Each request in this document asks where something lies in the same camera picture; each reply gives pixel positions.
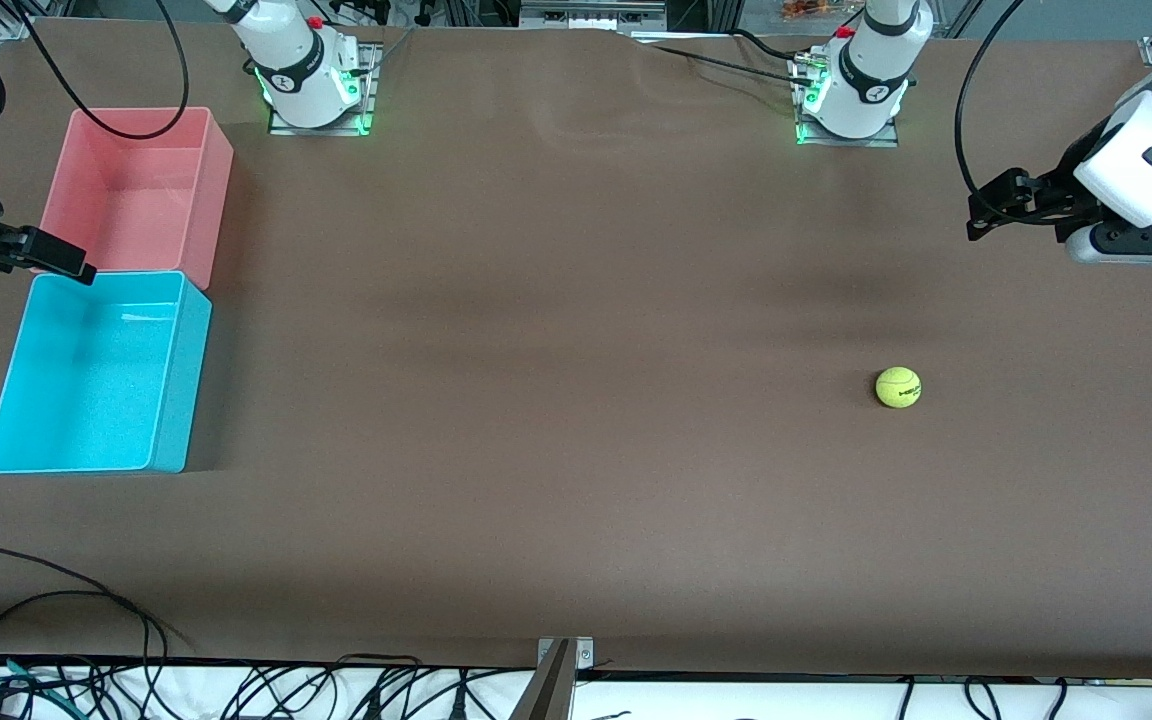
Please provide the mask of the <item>blue plastic bin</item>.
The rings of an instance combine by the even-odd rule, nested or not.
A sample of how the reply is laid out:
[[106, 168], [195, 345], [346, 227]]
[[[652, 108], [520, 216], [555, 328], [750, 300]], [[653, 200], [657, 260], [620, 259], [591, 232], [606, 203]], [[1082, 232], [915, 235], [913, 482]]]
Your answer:
[[0, 473], [180, 473], [212, 304], [182, 272], [41, 274], [0, 393]]

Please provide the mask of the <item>silver mounting bracket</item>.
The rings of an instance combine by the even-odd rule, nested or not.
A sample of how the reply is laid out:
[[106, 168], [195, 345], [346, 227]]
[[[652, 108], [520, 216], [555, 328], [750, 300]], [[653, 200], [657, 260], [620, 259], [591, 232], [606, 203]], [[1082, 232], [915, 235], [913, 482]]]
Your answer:
[[570, 650], [573, 655], [575, 655], [575, 667], [577, 670], [589, 670], [593, 669], [594, 666], [594, 639], [591, 637], [558, 637], [558, 635], [545, 635], [538, 641], [538, 651], [536, 651], [536, 666], [540, 667], [545, 661], [545, 655], [550, 655], [550, 651], [558, 647], [558, 643], [567, 641], [570, 643]]

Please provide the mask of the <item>aluminium frame profile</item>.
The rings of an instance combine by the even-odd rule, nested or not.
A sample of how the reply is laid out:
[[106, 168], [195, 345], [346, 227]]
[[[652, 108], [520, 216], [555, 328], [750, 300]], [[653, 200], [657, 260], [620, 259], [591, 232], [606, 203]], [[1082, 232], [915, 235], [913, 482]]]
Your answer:
[[666, 0], [518, 0], [521, 29], [667, 31]]

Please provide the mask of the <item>brown table cover sheet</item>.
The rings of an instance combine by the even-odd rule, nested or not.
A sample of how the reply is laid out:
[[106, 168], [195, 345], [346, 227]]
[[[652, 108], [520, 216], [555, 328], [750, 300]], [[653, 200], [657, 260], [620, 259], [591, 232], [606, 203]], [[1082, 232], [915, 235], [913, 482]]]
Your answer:
[[[387, 29], [372, 135], [273, 137], [230, 29], [179, 31], [236, 154], [188, 467], [0, 477], [0, 547], [174, 655], [1152, 676], [1152, 266], [967, 240], [973, 41], [851, 149], [768, 79], [503, 29]], [[0, 556], [0, 611], [65, 584]]]

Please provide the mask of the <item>yellow-green tennis ball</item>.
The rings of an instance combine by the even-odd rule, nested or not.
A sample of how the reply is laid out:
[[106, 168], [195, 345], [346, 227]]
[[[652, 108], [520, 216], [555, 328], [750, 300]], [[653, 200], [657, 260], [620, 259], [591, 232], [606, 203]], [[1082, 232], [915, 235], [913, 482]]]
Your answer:
[[922, 378], [914, 369], [890, 366], [876, 377], [874, 395], [882, 406], [905, 409], [922, 396]]

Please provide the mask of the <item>pink plastic bin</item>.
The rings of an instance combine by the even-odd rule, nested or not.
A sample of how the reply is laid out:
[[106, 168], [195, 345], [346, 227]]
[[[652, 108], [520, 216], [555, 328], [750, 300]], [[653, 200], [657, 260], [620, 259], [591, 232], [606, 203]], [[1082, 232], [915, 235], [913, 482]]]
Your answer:
[[86, 249], [101, 272], [182, 272], [207, 290], [233, 147], [207, 108], [187, 106], [156, 138], [141, 138], [170, 108], [101, 108], [97, 126], [74, 109], [61, 143], [41, 229]]

